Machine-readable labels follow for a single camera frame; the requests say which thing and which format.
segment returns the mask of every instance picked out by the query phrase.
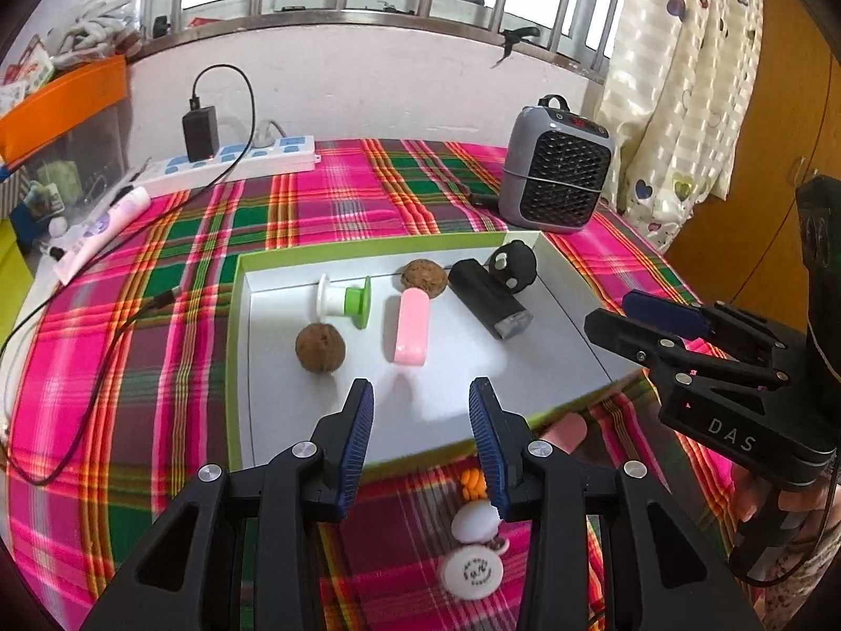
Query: orange plastic box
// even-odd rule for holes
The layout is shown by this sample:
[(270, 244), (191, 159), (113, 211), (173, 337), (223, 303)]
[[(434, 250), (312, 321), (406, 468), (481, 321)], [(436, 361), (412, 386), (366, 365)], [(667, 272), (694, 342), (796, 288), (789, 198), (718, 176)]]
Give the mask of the orange plastic box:
[(70, 71), (0, 118), (0, 156), (14, 168), (87, 119), (129, 96), (125, 57)]

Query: power adapter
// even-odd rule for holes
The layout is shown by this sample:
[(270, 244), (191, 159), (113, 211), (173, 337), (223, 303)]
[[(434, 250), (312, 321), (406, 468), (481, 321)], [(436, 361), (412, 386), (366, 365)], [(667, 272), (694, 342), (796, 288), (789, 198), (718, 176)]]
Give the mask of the power adapter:
[(190, 111), (182, 118), (184, 144), (190, 163), (212, 159), (219, 151), (219, 126), (216, 107), (202, 107), (199, 98), (190, 98)]

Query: black cable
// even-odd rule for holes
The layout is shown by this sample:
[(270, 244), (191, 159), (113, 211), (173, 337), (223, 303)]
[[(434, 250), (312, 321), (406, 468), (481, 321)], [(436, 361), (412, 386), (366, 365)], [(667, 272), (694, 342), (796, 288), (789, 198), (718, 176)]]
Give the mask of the black cable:
[(153, 310), (163, 309), (168, 305), (175, 303), (175, 299), (177, 298), (177, 292), (175, 289), (170, 289), (167, 292), (163, 292), (153, 300), (145, 303), (140, 309), (134, 313), (128, 320), (123, 322), (121, 326), (117, 329), (114, 334), (114, 338), (112, 338), (111, 342), (108, 344), (108, 350), (105, 351), (105, 356), (102, 358), (102, 361), (99, 364), (99, 369), (97, 370), (97, 376), (94, 380), (94, 388), (91, 390), (91, 396), (87, 400), (87, 408), (85, 408), (85, 412), (81, 416), (81, 420), (79, 421), (79, 426), (76, 429), (76, 434), (73, 436), (73, 440), (70, 442), (69, 448), (66, 450), (66, 453), (61, 456), (58, 464), (56, 465), (55, 469), (50, 472), (45, 477), (34, 477), (32, 474), (24, 470), (20, 464), (14, 460), (11, 456), (9, 449), (6, 448), (3, 444), (0, 444), (0, 449), (2, 449), (3, 456), (6, 458), (6, 463), (8, 467), (11, 467), (12, 470), (17, 472), (20, 477), (27, 483), (31, 484), (32, 486), (47, 486), (48, 484), (52, 484), (58, 477), (61, 475), (62, 472), (66, 469), (70, 460), (73, 459), (73, 456), (76, 454), (79, 444), (85, 436), (85, 432), (87, 432), (87, 425), (91, 421), (91, 417), (94, 414), (94, 409), (97, 405), (97, 399), (99, 398), (99, 392), (102, 390), (102, 385), (105, 382), (106, 376), (108, 376), (108, 365), (111, 363), (111, 358), (114, 355), (114, 352), (117, 349), (117, 345), (119, 344), (120, 339), (123, 337), (129, 327), (135, 324), (140, 318), (146, 315), (146, 313), (150, 313)]
[[(32, 318), (37, 316), (38, 313), (40, 313), (43, 309), (47, 308), (47, 306), (49, 306), (57, 297), (59, 297), (62, 294), (62, 292), (64, 292), (66, 290), (66, 288), (70, 287), (70, 284), (73, 284), (73, 282), (75, 282), (77, 280), (77, 278), (80, 278), (81, 275), (83, 275), (85, 272), (90, 270), (91, 267), (93, 267), (97, 263), (100, 263), (100, 261), (104, 261), (106, 258), (111, 256), (112, 253), (115, 253), (115, 251), (118, 251), (118, 250), (122, 249), (124, 246), (129, 244), (129, 242), (131, 242), (132, 240), (136, 239), (142, 233), (145, 233), (147, 230), (149, 230), (153, 226), (157, 225), (166, 216), (172, 215), (174, 212), (180, 211), (182, 208), (186, 207), (188, 204), (191, 204), (193, 201), (196, 201), (197, 199), (199, 199), (199, 197), (202, 197), (211, 188), (213, 188), (214, 186), (216, 186), (217, 184), (222, 182), (222, 180), (224, 180), (234, 170), (234, 168), (236, 168), (242, 162), (242, 159), (244, 159), (245, 155), (248, 154), (248, 152), (251, 150), (251, 145), (254, 142), (254, 136), (255, 136), (255, 133), (257, 132), (257, 129), (258, 129), (258, 110), (257, 110), (257, 99), (255, 98), (255, 95), (254, 95), (254, 88), (251, 86), (251, 81), (248, 79), (248, 76), (245, 75), (245, 71), (243, 71), (242, 69), (240, 69), (240, 68), (238, 68), (234, 65), (230, 65), (230, 64), (213, 64), (213, 65), (208, 66), (206, 69), (202, 70), (199, 73), (199, 75), (196, 76), (195, 82), (193, 82), (193, 84), (192, 84), (192, 97), (191, 97), (190, 101), (192, 103), (193, 100), (198, 100), (198, 98), (196, 97), (196, 85), (199, 83), (199, 78), (201, 78), (205, 73), (207, 73), (208, 71), (210, 71), (212, 69), (231, 69), (233, 71), (237, 71), (237, 73), (242, 76), (242, 79), (245, 80), (245, 85), (248, 87), (248, 94), (251, 97), (251, 134), (249, 135), (248, 142), (245, 144), (245, 149), (243, 149), (242, 153), (239, 156), (237, 156), (237, 158), (234, 159), (230, 163), (230, 166), (228, 166), (226, 169), (224, 169), (218, 176), (216, 176), (216, 178), (213, 178), (213, 180), (211, 180), (211, 182), (209, 182), (207, 185), (205, 185), (204, 187), (201, 187), (199, 190), (195, 191), (195, 193), (190, 195), (184, 201), (181, 201), (179, 204), (176, 204), (175, 206), (173, 206), (171, 208), (168, 208), (166, 211), (164, 211), (162, 213), (159, 213), (157, 216), (154, 217), (154, 219), (150, 220), (145, 225), (140, 226), (139, 229), (136, 229), (131, 235), (129, 235), (125, 239), (121, 240), (116, 245), (109, 247), (108, 249), (106, 249), (102, 253), (100, 253), (98, 256), (95, 256), (94, 258), (91, 258), (90, 261), (85, 263), (79, 269), (79, 271), (76, 273), (76, 275), (74, 275), (72, 278), (70, 278), (70, 281), (67, 284), (64, 284), (64, 285), (60, 284), (58, 286), (58, 288), (56, 288), (55, 292), (53, 292), (51, 295), (49, 295), (49, 297), (47, 299), (42, 301), (35, 309), (32, 310), (31, 313), (29, 313), (23, 320), (21, 320), (18, 324), (16, 324), (16, 326), (14, 326), (12, 331), (8, 334), (6, 339), (3, 341), (3, 345), (0, 347), (0, 362), (3, 361), (3, 356), (6, 354), (6, 350), (8, 348), (8, 345), (11, 342), (12, 338), (15, 336), (15, 334), (20, 332), (20, 330), (25, 325), (27, 325), (28, 322), (30, 320), (32, 320)], [(106, 360), (108, 360), (108, 356), (110, 355), (111, 347), (116, 343), (116, 341), (119, 340), (119, 336), (123, 333), (123, 331), (125, 331), (124, 328), (127, 328), (127, 327), (128, 327), (128, 322), (127, 322), (127, 324), (124, 324), (124, 325), (120, 326), (119, 329), (117, 330), (117, 332), (115, 333), (115, 338), (112, 339), (112, 343), (108, 347), (108, 353), (106, 354)], [(84, 427), (86, 425), (87, 425), (87, 421), (85, 421), (85, 424), (80, 425), (80, 429), (81, 429), (82, 434), (84, 433)], [(8, 449), (6, 448), (6, 445), (4, 443), (0, 443), (0, 449), (2, 449), (2, 453), (6, 457), (7, 461), (9, 462), (10, 467), (12, 467), (15, 470), (18, 470), (18, 472), (20, 473), (19, 467), (16, 465), (16, 463), (13, 463), (13, 461), (10, 459)], [(21, 476), (24, 477), (24, 479), (26, 479), (26, 475), (24, 475), (24, 473), (20, 473), (20, 474), (21, 474)], [(49, 484), (49, 482), (46, 482), (45, 484), (35, 484), (35, 485), (46, 485), (46, 484)]]
[[(841, 445), (841, 439), (838, 439), (838, 444)], [(827, 530), (827, 523), (829, 522), (829, 515), (832, 513), (833, 505), (835, 502), (835, 490), (838, 488), (838, 472), (841, 470), (841, 453), (835, 454), (835, 461), (833, 464), (833, 474), (829, 480), (829, 488), (827, 490), (827, 504), (824, 505), (823, 508), (823, 516), (821, 517), (821, 525), (817, 530), (817, 538), (812, 546), (809, 548), (808, 552), (803, 554), (803, 557), (800, 558), (800, 561), (797, 562), (796, 565), (789, 569), (789, 571), (777, 576), (774, 579), (771, 579), (768, 582), (761, 582), (759, 579), (751, 578), (750, 576), (739, 576), (743, 582), (748, 584), (749, 586), (754, 586), (754, 588), (773, 588), (774, 586), (779, 586), (781, 583), (787, 582), (788, 579), (791, 579), (792, 576), (796, 575), (798, 571), (802, 568), (803, 565), (806, 565), (806, 562), (810, 561), (817, 553), (817, 547), (823, 541), (823, 535), (826, 533)]]

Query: orange candy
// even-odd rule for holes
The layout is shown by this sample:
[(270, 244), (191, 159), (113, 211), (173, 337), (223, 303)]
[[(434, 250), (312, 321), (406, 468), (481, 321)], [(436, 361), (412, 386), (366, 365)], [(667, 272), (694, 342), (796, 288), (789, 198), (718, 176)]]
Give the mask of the orange candy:
[(485, 481), (485, 474), (471, 467), (461, 473), (461, 496), (466, 501), (481, 501), (488, 497), (488, 484)]

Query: finger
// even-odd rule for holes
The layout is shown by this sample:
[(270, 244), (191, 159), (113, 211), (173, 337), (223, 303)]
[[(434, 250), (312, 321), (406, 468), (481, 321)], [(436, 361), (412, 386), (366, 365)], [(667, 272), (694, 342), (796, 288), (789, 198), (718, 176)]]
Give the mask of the finger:
[(764, 500), (764, 491), (755, 477), (740, 478), (733, 491), (733, 513), (741, 522), (747, 522), (756, 514)]
[(808, 491), (794, 493), (783, 491), (777, 505), (786, 512), (811, 512), (812, 510), (823, 510), (827, 505), (829, 483), (821, 481), (819, 484), (809, 488)]
[(587, 438), (587, 421), (578, 413), (561, 418), (543, 435), (543, 439), (565, 453), (572, 453)]
[(750, 471), (747, 471), (741, 465), (733, 463), (730, 466), (730, 478), (733, 480), (733, 484), (739, 487), (739, 485), (744, 484), (746, 480), (751, 478), (751, 474)]
[(754, 611), (760, 619), (765, 619), (765, 596), (756, 600), (756, 603), (754, 603)]

